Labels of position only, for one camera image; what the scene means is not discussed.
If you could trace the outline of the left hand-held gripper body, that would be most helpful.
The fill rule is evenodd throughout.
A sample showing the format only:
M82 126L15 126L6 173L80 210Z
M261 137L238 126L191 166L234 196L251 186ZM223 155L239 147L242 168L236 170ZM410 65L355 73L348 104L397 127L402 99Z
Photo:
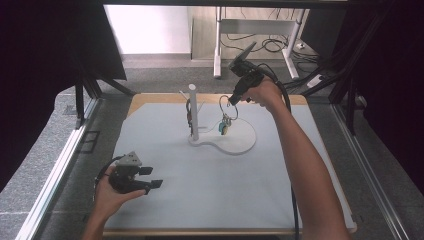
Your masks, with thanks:
M142 162L137 154L132 151L123 156L118 156L113 159L115 170L109 177L110 185L119 193L125 194L136 190L145 190L147 182L136 180L139 168L142 167Z

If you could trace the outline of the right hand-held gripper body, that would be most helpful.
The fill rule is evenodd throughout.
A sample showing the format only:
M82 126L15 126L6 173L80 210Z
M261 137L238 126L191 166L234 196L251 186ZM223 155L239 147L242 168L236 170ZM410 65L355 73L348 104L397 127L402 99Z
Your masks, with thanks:
M232 98L241 98L249 88L258 86L264 77L263 70L247 60L255 45L255 42L250 44L229 64L229 69L239 77Z

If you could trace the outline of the white key stand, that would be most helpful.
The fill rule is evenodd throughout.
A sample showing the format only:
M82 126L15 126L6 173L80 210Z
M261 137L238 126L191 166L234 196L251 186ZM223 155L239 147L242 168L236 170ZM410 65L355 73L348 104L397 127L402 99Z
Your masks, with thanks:
M188 85L188 95L180 94L191 101L193 136L188 136L188 142L195 147L209 145L228 155L241 155L250 151L256 143L256 132L254 127L246 120L239 117L237 107L234 107L233 115L230 115L228 107L229 97L220 95L217 103L220 118L211 126L199 126L199 111L204 102L198 102L197 87ZM219 124L223 122L229 126L228 133L221 135Z

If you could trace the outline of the person's right hand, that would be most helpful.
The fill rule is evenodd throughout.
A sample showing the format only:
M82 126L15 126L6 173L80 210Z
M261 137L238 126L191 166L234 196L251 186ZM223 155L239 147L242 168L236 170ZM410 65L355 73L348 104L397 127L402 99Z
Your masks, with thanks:
M243 100L252 100L265 107L270 113L284 106L282 93L269 77L264 77L256 87L249 88L242 97Z

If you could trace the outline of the person's left hand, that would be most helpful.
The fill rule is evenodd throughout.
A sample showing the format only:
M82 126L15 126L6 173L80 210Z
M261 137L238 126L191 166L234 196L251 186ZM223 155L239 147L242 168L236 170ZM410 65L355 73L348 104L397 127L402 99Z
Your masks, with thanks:
M95 190L94 212L106 218L116 213L125 202L145 194L144 190L136 190L125 194L117 192L109 183L109 177L114 170L114 166L107 168Z

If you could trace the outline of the white power strip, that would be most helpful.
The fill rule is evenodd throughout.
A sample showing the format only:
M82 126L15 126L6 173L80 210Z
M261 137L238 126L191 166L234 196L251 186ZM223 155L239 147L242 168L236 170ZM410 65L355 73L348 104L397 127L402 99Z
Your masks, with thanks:
M308 83L307 83L307 87L308 88L313 88L316 85L318 85L322 80L324 80L324 76L321 74L318 74L317 76L315 76L313 79L311 79Z

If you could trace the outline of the black metal stand legs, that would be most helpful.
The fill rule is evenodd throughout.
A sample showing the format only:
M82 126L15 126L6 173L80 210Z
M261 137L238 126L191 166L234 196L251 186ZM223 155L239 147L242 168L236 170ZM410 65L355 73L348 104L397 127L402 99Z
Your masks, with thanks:
M127 96L134 96L136 92L118 83L116 80L102 78L102 81L120 91ZM75 103L76 103L76 128L79 129L85 122L85 108L84 108L84 92L87 92L90 98L98 99L102 96L103 92L94 78L82 77L75 84Z

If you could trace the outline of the black curtain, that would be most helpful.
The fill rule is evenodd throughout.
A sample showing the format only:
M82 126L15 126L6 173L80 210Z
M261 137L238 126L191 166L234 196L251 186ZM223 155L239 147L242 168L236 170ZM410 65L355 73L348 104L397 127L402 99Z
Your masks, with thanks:
M84 79L124 80L101 0L0 0L0 192Z
M364 117L424 192L424 0L394 0L352 71Z

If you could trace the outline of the dark keychain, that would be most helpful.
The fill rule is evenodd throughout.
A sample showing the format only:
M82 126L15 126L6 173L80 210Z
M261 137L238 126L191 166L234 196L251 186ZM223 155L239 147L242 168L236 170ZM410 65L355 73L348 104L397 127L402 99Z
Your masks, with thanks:
M186 107L186 119L187 119L188 127L190 128L190 136L193 136L192 111L191 111L190 99L186 101L185 107Z

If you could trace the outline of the white desk frame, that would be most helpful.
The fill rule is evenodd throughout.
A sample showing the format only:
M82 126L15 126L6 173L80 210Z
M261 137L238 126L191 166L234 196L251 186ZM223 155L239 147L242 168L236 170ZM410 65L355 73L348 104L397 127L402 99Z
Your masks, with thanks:
M288 36L288 45L281 50L285 64L293 80L299 78L298 71L292 60L293 48L302 26L305 9L298 9L293 20L259 20L259 19L229 19L223 17L223 8L216 7L216 43L213 60L213 76L221 77L221 35L222 34L254 34Z

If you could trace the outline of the aluminium frame rail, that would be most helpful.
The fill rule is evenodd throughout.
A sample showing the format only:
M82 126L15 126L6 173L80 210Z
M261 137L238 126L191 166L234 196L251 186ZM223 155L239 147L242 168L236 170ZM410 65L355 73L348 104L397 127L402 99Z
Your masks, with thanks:
M410 240L394 205L382 188L358 138L348 128L346 124L347 118L342 108L334 104L331 104L331 108L394 240Z
M75 124L72 125L72 129L69 132L69 136L66 138L66 142L64 143L60 154L57 156L54 164L48 171L49 175L45 179L43 187L38 192L38 196L14 240L34 239L47 214L54 195L59 189L62 178L76 153L78 145L88 129L88 125L91 124L93 112L96 110L98 105L98 99L91 99L88 101L87 105L82 106L85 120L82 123L76 121Z

